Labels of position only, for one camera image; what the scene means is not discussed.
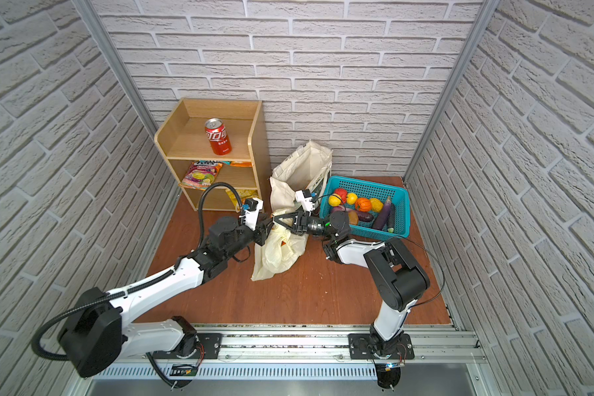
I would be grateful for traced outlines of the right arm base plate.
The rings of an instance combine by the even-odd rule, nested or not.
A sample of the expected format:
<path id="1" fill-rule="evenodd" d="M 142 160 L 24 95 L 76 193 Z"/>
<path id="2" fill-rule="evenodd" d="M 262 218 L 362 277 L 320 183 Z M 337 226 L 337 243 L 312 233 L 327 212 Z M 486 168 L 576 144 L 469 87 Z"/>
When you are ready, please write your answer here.
<path id="1" fill-rule="evenodd" d="M 352 360 L 413 360 L 415 352 L 407 333 L 400 333 L 389 341 L 368 333 L 351 333 L 348 335 L 350 357 Z"/>

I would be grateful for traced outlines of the canvas tote bag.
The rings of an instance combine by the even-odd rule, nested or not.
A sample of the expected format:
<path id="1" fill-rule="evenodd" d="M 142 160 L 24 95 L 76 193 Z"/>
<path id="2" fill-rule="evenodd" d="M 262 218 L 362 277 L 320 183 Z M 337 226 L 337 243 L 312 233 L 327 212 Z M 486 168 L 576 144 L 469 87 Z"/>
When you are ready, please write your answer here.
<path id="1" fill-rule="evenodd" d="M 273 211 L 293 209 L 297 191 L 309 190 L 317 197 L 327 188 L 333 166 L 333 150 L 310 140 L 275 167 L 270 177 Z"/>

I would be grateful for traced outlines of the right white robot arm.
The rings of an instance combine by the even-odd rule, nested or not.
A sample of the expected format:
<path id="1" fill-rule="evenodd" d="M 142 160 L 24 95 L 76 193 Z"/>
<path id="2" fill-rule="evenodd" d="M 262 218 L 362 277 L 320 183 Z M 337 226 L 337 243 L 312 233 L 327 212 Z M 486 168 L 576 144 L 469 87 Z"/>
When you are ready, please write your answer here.
<path id="1" fill-rule="evenodd" d="M 292 234 L 322 237 L 323 250 L 330 261 L 368 269 L 382 300 L 371 325 L 369 348 L 384 356 L 404 345 L 404 322 L 431 282 L 401 239 L 377 243 L 352 239 L 349 215 L 344 211 L 333 212 L 325 219 L 296 211 L 276 215 L 274 223 Z"/>

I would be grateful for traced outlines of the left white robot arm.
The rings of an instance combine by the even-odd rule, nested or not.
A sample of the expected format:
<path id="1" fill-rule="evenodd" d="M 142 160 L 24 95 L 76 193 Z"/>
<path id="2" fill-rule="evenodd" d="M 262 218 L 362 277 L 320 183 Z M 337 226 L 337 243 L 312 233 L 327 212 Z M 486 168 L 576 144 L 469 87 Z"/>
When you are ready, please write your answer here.
<path id="1" fill-rule="evenodd" d="M 98 288 L 84 292 L 79 298 L 84 309 L 67 318 L 58 336 L 77 373 L 82 378 L 95 376 L 127 356 L 162 351 L 188 357 L 201 351 L 197 331 L 181 316 L 158 323 L 136 320 L 215 279 L 240 251 L 252 243 L 263 244 L 271 229 L 272 219 L 249 227 L 234 217 L 221 218 L 210 227 L 206 242 L 172 267 L 107 293 Z"/>

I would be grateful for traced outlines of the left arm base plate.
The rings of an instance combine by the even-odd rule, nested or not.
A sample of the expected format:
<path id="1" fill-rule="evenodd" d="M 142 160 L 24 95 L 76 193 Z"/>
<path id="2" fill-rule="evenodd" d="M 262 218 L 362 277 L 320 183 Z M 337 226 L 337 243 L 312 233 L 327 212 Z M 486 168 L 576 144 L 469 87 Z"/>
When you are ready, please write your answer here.
<path id="1" fill-rule="evenodd" d="M 185 337 L 172 351 L 156 351 L 155 359 L 192 359 L 199 361 L 201 353 L 204 360 L 217 360 L 221 349 L 221 333 L 198 333 L 194 338 Z"/>

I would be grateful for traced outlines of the thin cream plastic bag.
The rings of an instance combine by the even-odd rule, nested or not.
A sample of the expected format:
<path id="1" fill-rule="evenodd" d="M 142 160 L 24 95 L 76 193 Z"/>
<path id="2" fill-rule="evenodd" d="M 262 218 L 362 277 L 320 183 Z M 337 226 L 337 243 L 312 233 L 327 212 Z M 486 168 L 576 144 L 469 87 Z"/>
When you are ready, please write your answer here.
<path id="1" fill-rule="evenodd" d="M 252 281 L 264 281 L 286 272 L 305 253 L 308 235 L 292 234 L 288 229 L 275 225 L 265 244 L 254 245 Z"/>

